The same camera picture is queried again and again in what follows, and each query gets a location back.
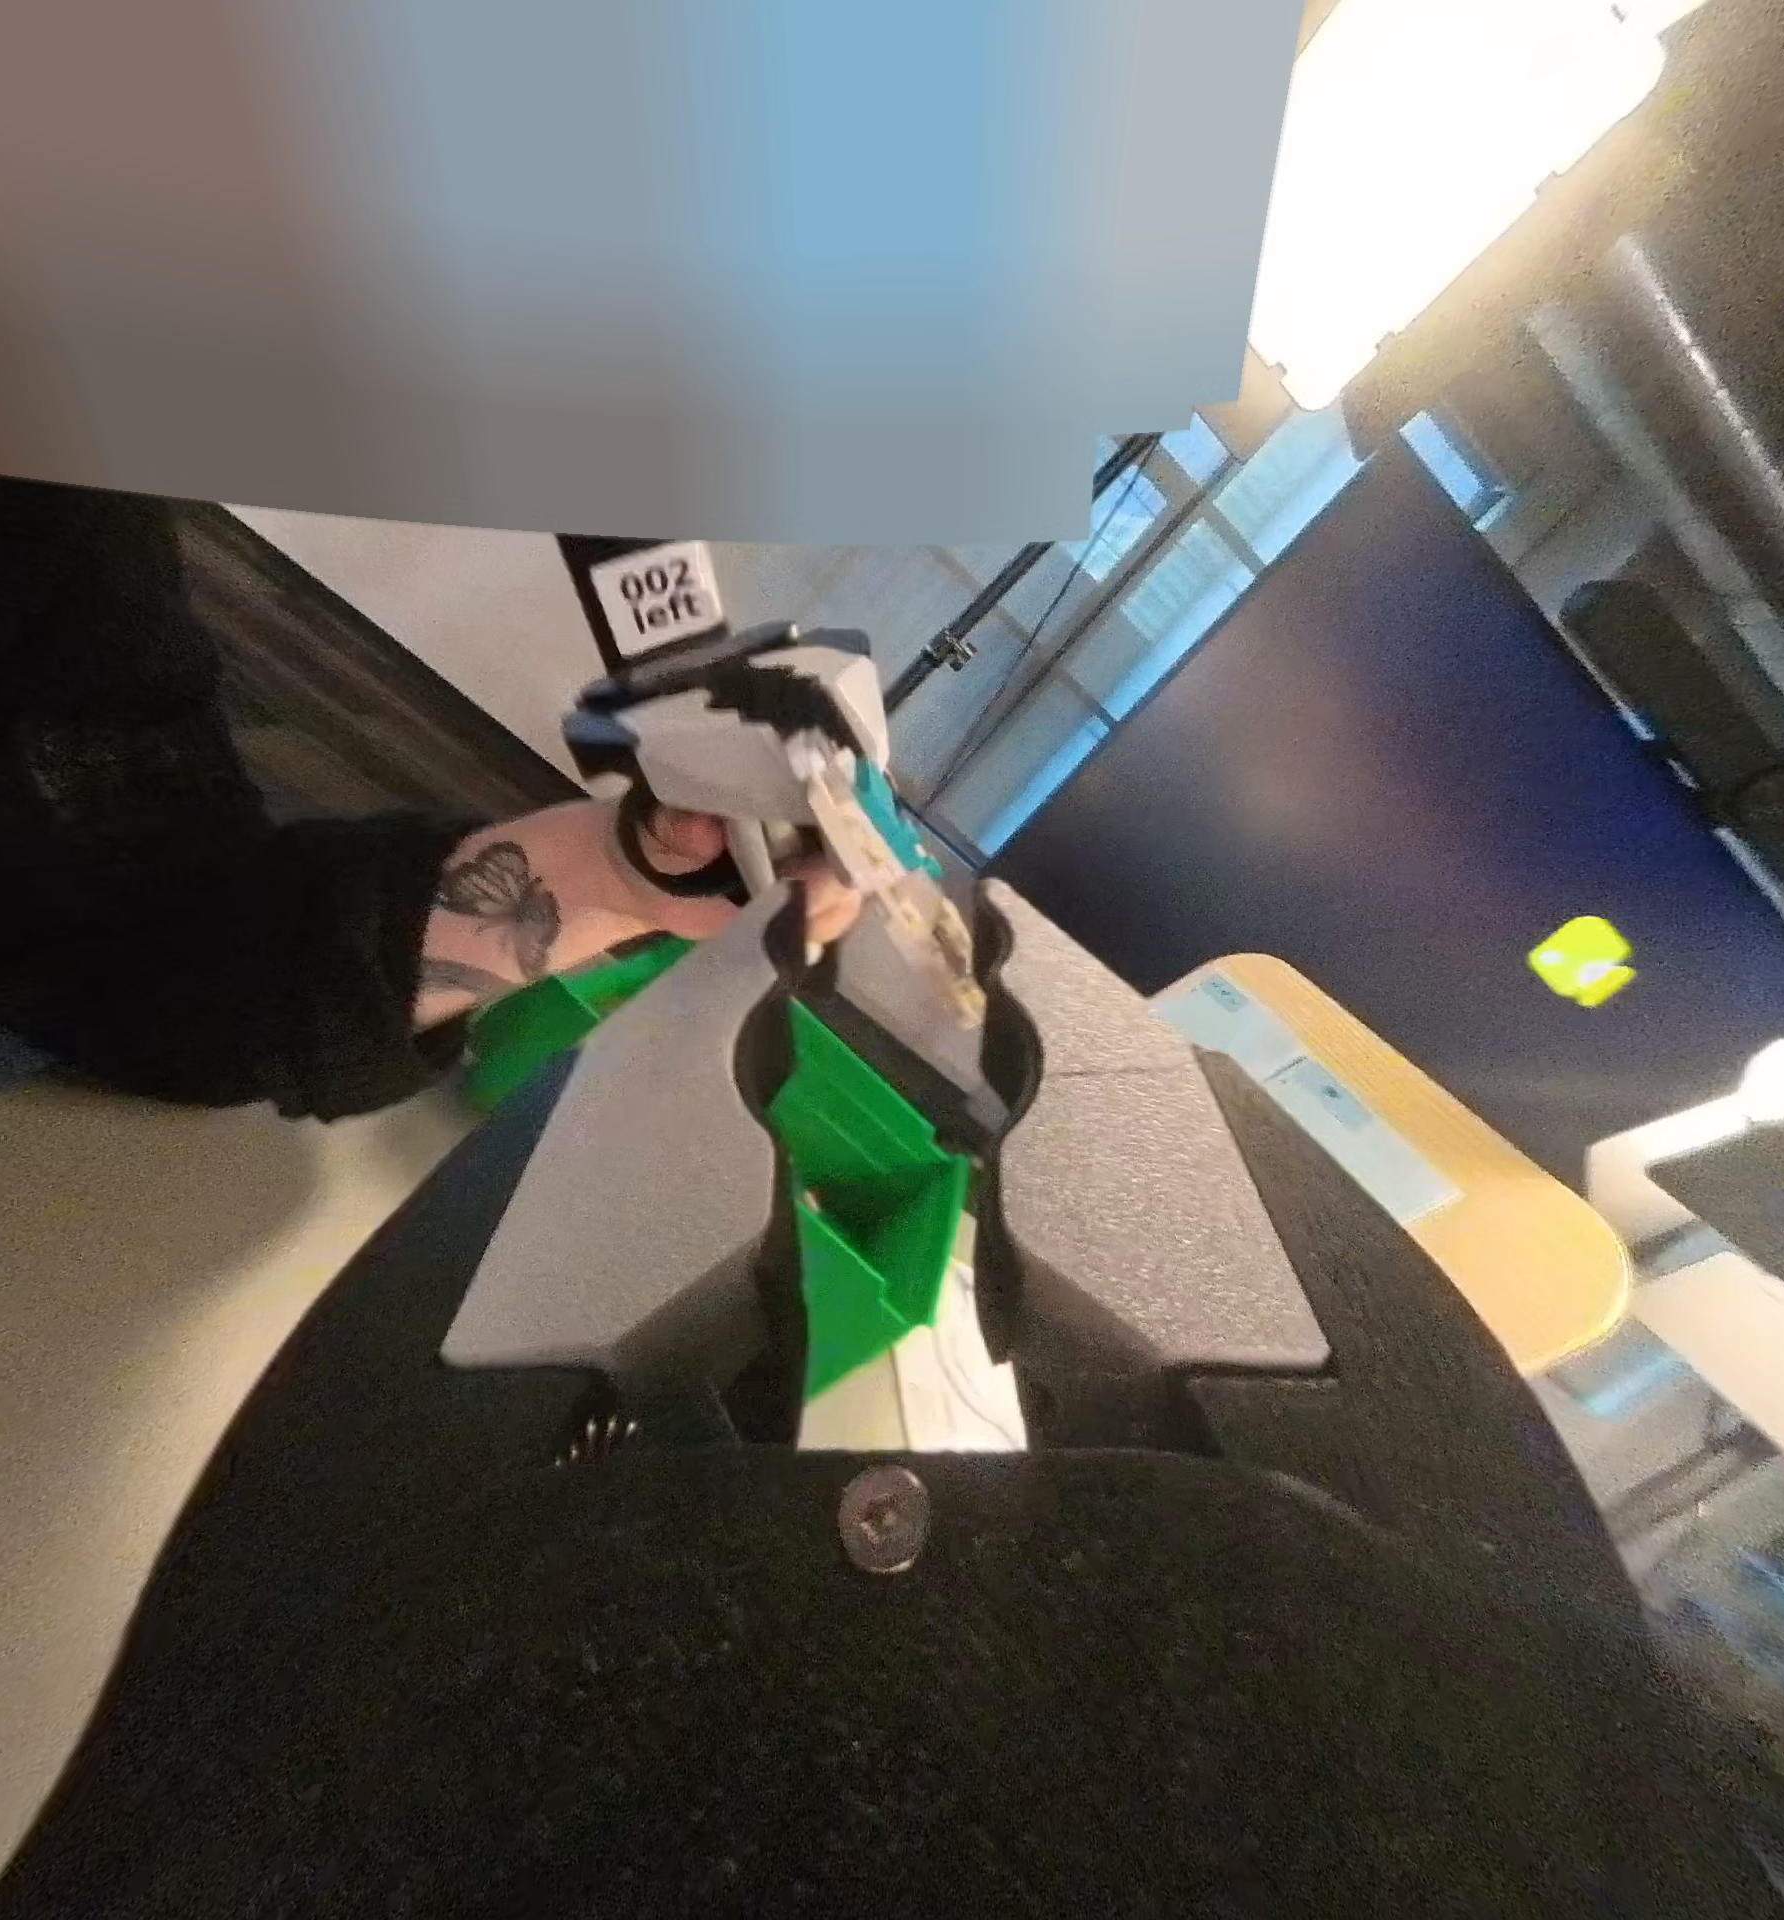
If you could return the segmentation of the light blue instruction booklet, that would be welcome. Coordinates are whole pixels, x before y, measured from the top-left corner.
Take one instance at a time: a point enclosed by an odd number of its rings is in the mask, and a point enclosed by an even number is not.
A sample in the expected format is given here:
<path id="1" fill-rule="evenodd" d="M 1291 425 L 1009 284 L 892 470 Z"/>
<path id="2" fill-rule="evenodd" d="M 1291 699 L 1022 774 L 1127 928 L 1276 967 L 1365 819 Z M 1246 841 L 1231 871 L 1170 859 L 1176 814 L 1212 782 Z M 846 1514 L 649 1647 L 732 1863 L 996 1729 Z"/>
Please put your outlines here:
<path id="1" fill-rule="evenodd" d="M 1146 1004 L 1200 1050 L 1229 1056 L 1397 1222 L 1409 1228 L 1462 1200 L 1462 1191 L 1321 1064 L 1281 1013 L 1224 972 L 1198 972 Z"/>

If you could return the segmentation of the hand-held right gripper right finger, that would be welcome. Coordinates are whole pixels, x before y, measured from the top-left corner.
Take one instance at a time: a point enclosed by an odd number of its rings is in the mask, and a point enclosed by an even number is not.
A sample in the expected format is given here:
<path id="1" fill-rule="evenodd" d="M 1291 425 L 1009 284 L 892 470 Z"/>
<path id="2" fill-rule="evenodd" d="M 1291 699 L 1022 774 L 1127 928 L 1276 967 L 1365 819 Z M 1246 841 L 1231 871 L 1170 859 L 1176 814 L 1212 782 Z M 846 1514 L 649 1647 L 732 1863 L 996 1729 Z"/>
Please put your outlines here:
<path id="1" fill-rule="evenodd" d="M 980 882 L 974 1289 L 1028 1443 L 1206 1443 L 1208 1384 L 1330 1348 L 1192 1043 L 1022 894 Z"/>

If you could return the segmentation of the round white lego plate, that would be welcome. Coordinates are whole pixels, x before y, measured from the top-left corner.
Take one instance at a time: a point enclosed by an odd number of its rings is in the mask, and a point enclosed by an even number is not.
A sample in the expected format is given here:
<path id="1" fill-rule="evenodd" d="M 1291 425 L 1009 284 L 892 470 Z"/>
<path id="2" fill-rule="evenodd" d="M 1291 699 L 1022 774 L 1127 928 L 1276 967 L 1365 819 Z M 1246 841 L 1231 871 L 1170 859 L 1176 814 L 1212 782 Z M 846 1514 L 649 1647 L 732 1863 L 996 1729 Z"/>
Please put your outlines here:
<path id="1" fill-rule="evenodd" d="M 905 969 L 938 995 L 961 1030 L 985 1021 L 985 988 L 974 972 L 972 935 L 960 908 L 922 873 L 905 873 L 855 801 L 855 754 L 801 741 L 794 762 L 811 827 L 835 871 L 860 896 Z"/>

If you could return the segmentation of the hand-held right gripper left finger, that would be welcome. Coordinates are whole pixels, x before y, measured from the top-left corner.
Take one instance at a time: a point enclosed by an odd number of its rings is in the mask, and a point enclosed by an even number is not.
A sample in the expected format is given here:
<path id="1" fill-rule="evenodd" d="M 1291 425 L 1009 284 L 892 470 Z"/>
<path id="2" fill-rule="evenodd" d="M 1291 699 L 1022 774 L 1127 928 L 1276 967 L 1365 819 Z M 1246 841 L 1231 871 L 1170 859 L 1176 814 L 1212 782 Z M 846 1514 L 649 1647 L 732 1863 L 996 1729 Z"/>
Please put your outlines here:
<path id="1" fill-rule="evenodd" d="M 776 882 L 594 1030 L 442 1344 L 560 1390 L 549 1447 L 798 1447 L 807 1358 L 790 1069 L 807 882 Z"/>

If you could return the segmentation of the green plastic bin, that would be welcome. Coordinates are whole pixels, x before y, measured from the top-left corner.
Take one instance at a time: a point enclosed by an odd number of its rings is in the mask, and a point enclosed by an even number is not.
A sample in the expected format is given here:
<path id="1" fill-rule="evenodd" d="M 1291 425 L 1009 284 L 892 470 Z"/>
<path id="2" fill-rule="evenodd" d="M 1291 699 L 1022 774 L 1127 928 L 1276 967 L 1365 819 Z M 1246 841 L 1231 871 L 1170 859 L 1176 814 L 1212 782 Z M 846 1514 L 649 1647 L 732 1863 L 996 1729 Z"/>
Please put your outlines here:
<path id="1" fill-rule="evenodd" d="M 629 958 L 552 977 L 472 1024 L 469 1090 L 495 1110 L 545 1064 L 574 1067 L 594 1030 L 690 948 L 654 941 Z M 790 990 L 790 1069 L 762 1116 L 790 1172 L 807 1358 L 803 1400 L 927 1328 L 955 1260 L 972 1164 L 898 1090 L 883 1050 L 826 987 L 822 963 Z"/>

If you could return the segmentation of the person's left hand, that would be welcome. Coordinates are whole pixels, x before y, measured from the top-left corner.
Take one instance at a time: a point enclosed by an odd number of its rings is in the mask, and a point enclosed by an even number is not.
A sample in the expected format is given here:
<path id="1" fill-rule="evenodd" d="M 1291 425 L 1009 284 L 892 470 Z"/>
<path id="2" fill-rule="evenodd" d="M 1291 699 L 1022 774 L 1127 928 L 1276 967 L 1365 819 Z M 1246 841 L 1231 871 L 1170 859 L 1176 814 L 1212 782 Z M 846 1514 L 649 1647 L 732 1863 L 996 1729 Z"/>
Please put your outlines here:
<path id="1" fill-rule="evenodd" d="M 414 1025 L 463 1017 L 645 937 L 705 941 L 735 921 L 724 896 L 682 896 L 728 849 L 708 814 L 654 806 L 625 850 L 620 804 L 558 804 L 469 834 L 451 850 L 425 923 Z"/>

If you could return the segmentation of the glass window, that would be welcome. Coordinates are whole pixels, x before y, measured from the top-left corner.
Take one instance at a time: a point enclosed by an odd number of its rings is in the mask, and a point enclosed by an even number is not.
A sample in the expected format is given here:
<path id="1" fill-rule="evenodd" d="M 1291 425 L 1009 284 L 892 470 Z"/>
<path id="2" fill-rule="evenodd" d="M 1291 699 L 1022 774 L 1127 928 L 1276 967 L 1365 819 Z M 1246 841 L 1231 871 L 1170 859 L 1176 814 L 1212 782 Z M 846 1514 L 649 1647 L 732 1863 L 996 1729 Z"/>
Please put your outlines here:
<path id="1" fill-rule="evenodd" d="M 1359 470 L 1339 406 L 1294 406 L 1252 455 L 1204 422 L 1112 474 L 1087 532 L 980 620 L 910 701 L 905 789 L 967 858 L 995 854 L 1238 608 Z"/>

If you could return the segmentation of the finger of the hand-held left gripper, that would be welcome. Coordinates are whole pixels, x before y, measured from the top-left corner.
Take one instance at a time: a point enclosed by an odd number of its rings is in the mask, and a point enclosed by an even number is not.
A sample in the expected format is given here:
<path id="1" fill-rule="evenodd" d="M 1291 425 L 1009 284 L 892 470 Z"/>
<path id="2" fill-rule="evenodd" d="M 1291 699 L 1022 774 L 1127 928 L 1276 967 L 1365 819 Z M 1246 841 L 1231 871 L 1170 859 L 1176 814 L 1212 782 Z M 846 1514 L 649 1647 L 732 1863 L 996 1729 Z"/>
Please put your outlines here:
<path id="1" fill-rule="evenodd" d="M 889 774 L 889 727 L 879 669 L 857 648 L 791 648 L 786 673 L 806 690 L 794 695 L 790 734 L 814 734 L 851 750 L 878 774 Z"/>
<path id="2" fill-rule="evenodd" d="M 811 776 L 849 749 L 849 712 L 822 682 L 707 682 L 625 705 L 658 804 L 809 829 Z"/>

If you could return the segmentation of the black light stand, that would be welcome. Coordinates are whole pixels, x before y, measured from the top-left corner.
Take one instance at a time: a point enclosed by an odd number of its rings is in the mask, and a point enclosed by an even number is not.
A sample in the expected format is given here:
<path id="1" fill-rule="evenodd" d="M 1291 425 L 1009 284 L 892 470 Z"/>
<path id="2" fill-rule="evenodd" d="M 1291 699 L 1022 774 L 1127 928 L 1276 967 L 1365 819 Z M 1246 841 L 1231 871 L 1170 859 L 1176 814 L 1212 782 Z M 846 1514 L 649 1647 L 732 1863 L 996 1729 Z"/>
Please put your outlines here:
<path id="1" fill-rule="evenodd" d="M 1159 450 L 1164 434 L 1146 431 L 1117 440 L 1092 474 L 1092 503 L 1114 498 L 1122 480 L 1144 472 L 1144 462 Z M 900 669 L 883 695 L 885 712 L 905 706 L 927 681 L 939 673 L 960 673 L 974 656 L 974 636 L 985 618 L 1000 611 L 1000 603 L 1020 587 L 1042 563 L 1056 540 L 1033 540 L 1020 547 L 988 581 L 976 587 L 971 603 L 943 623 L 919 653 Z"/>

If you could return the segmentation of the person's left forearm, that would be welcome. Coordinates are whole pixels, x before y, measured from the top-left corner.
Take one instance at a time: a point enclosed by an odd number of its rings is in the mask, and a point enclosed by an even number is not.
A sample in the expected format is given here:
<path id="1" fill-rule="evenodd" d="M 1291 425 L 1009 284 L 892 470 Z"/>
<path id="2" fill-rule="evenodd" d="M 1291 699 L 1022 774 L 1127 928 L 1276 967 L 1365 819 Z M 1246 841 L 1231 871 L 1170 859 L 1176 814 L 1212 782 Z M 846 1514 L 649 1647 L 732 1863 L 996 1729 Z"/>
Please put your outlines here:
<path id="1" fill-rule="evenodd" d="M 427 1090 L 456 1020 L 415 1021 L 467 825 L 250 825 L 188 845 L 0 850 L 0 1027 L 67 1079 L 192 1108 L 374 1113 Z"/>

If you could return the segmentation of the small teal lego piece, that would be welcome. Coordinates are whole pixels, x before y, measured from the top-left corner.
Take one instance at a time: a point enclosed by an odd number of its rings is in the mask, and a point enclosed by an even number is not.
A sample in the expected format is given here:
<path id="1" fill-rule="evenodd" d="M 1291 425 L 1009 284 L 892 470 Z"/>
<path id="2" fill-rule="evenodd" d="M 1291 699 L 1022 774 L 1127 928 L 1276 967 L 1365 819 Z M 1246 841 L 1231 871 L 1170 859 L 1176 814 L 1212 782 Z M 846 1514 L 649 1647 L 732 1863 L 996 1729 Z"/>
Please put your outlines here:
<path id="1" fill-rule="evenodd" d="M 879 833 L 889 858 L 905 873 L 922 873 L 943 883 L 943 869 L 927 839 L 907 811 L 883 769 L 869 759 L 855 759 L 855 801 L 866 820 Z"/>

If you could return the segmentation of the large black screen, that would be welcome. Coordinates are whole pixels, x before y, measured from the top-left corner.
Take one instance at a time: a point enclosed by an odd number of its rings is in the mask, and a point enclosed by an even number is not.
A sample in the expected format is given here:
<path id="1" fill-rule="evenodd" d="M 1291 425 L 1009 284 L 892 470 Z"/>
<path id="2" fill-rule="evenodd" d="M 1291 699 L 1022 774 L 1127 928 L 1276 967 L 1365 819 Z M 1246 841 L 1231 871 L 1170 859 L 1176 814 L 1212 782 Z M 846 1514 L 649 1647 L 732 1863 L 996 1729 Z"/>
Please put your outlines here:
<path id="1" fill-rule="evenodd" d="M 1284 960 L 1568 1182 L 1784 1037 L 1784 911 L 1402 450 L 990 873 L 1148 997 Z"/>

